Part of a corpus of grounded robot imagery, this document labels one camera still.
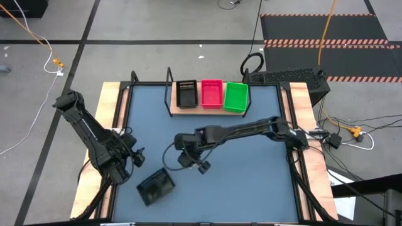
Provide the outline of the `large black slotted plastic basket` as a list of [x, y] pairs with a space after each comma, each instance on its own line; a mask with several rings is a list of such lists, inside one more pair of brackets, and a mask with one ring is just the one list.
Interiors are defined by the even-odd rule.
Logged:
[[174, 187], [175, 183], [167, 170], [161, 168], [138, 184], [136, 189], [148, 207], [169, 194]]

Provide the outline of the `wooden tray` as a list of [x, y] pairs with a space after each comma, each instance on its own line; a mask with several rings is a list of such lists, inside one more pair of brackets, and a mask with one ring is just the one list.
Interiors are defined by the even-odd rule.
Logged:
[[[249, 110], [252, 99], [251, 99], [251, 88], [248, 83], [245, 83], [249, 87], [248, 92], [248, 103], [247, 108], [244, 112], [235, 113], [226, 111], [223, 106], [220, 109], [204, 109], [201, 106], [201, 81], [197, 81], [197, 88], [198, 88], [198, 106], [196, 108], [189, 108], [189, 109], [180, 109], [177, 107], [177, 100], [176, 100], [176, 82], [179, 80], [173, 79], [173, 74], [171, 68], [167, 68], [166, 72], [166, 82], [165, 82], [165, 91], [164, 91], [164, 104], [168, 110], [169, 115], [211, 115], [211, 116], [242, 116], [244, 117]], [[225, 87], [227, 82], [223, 82], [223, 99], [225, 94]]]

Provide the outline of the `wooden table side board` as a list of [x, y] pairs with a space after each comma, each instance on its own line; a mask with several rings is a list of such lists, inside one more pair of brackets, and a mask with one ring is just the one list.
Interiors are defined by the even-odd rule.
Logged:
[[[125, 106], [128, 99], [128, 89], [124, 89], [120, 82], [105, 82], [102, 85], [95, 119], [106, 129], [120, 131], [123, 127]], [[85, 156], [83, 170], [75, 194], [71, 218], [78, 217], [101, 188], [101, 176], [89, 162], [89, 157]], [[113, 195], [116, 188], [111, 186], [106, 191], [100, 207], [92, 213], [91, 218], [106, 218], [111, 216], [113, 208]]]
[[[306, 131], [315, 129], [317, 125], [307, 85], [305, 83], [291, 83], [290, 92], [287, 93], [286, 90], [282, 90], [281, 93], [286, 120], [292, 121], [290, 110], [293, 109], [296, 120], [293, 123], [294, 125], [298, 125]], [[308, 180], [309, 187], [321, 206], [331, 217], [338, 219], [321, 144], [318, 141], [310, 140], [309, 145], [311, 148], [303, 152], [304, 166], [307, 171], [305, 178]]]

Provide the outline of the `black computer tower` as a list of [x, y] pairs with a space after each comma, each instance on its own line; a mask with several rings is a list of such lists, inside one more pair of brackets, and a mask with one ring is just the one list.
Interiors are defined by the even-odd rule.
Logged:
[[246, 73], [243, 80], [260, 84], [306, 83], [312, 107], [330, 92], [326, 73], [319, 68], [252, 72]]

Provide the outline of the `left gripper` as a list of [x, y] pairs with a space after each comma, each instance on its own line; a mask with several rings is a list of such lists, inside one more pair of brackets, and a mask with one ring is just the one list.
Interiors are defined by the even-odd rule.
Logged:
[[131, 134], [123, 134], [119, 136], [119, 148], [122, 157], [134, 156], [133, 164], [140, 168], [144, 161], [145, 157], [143, 156], [143, 151], [145, 148], [140, 148], [137, 151], [133, 151], [133, 146], [136, 144], [136, 138]]

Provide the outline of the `red slotted plastic basket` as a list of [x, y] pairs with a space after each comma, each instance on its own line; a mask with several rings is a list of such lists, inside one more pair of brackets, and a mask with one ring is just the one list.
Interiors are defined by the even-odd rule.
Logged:
[[220, 109], [223, 106], [223, 81], [201, 81], [201, 106], [204, 109]]

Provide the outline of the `green slotted plastic basket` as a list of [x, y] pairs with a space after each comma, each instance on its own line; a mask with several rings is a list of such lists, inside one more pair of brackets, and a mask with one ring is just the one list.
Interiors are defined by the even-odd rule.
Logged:
[[249, 87], [245, 83], [227, 82], [223, 108], [229, 112], [241, 113], [247, 108]]

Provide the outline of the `grey box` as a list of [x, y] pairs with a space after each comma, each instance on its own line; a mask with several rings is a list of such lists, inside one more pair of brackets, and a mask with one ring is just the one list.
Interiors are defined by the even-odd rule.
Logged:
[[383, 226], [402, 226], [402, 193], [388, 189], [386, 192], [384, 209], [393, 214], [384, 214]]

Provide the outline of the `black striped floor mat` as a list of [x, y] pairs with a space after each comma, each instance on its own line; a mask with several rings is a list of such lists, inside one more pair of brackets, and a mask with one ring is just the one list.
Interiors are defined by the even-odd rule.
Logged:
[[373, 14], [262, 14], [266, 41], [363, 40], [384, 43], [387, 37]]
[[329, 82], [402, 83], [399, 45], [274, 45], [264, 48], [268, 70], [322, 69]]

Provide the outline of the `black cabinet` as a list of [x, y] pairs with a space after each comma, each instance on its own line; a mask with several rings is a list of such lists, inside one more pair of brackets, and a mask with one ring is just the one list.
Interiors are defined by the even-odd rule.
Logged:
[[26, 18], [42, 18], [47, 7], [48, 0], [0, 0], [2, 4], [14, 17], [22, 18], [21, 10], [24, 12]]

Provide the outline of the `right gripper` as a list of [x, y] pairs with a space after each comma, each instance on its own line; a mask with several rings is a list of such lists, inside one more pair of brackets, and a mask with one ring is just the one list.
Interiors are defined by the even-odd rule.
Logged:
[[[188, 153], [202, 152], [200, 147], [202, 144], [202, 135], [200, 133], [179, 133], [175, 135], [173, 142], [176, 150], [186, 150]], [[210, 165], [207, 165], [207, 161], [200, 161], [198, 167], [200, 168], [201, 174], [205, 174], [209, 170]]]

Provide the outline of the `black beam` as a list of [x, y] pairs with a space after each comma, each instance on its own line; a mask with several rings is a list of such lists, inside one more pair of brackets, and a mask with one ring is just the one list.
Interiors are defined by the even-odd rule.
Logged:
[[388, 190], [396, 190], [402, 193], [402, 174], [335, 185], [332, 187], [332, 194], [334, 198], [343, 198], [386, 193]]

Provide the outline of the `black power adapter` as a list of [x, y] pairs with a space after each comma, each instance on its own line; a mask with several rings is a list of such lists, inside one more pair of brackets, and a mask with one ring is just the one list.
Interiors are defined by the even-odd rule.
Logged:
[[329, 144], [329, 146], [333, 147], [334, 149], [338, 149], [342, 143], [342, 138], [336, 133], [331, 133], [327, 137], [327, 143]]

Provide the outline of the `small black plastic basket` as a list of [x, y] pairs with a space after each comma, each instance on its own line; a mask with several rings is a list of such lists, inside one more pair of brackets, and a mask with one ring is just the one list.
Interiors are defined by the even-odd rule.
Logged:
[[177, 107], [180, 109], [198, 106], [198, 88], [196, 80], [180, 80], [176, 82]]

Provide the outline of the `white sheet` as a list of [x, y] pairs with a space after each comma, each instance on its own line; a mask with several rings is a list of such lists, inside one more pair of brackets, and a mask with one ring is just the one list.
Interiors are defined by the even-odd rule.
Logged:
[[[353, 180], [350, 180], [330, 169], [327, 170], [330, 185], [342, 185], [342, 182], [352, 183]], [[349, 220], [354, 219], [355, 206], [356, 206], [356, 197], [346, 197], [346, 198], [335, 198], [335, 206], [337, 209], [337, 214], [347, 218]]]

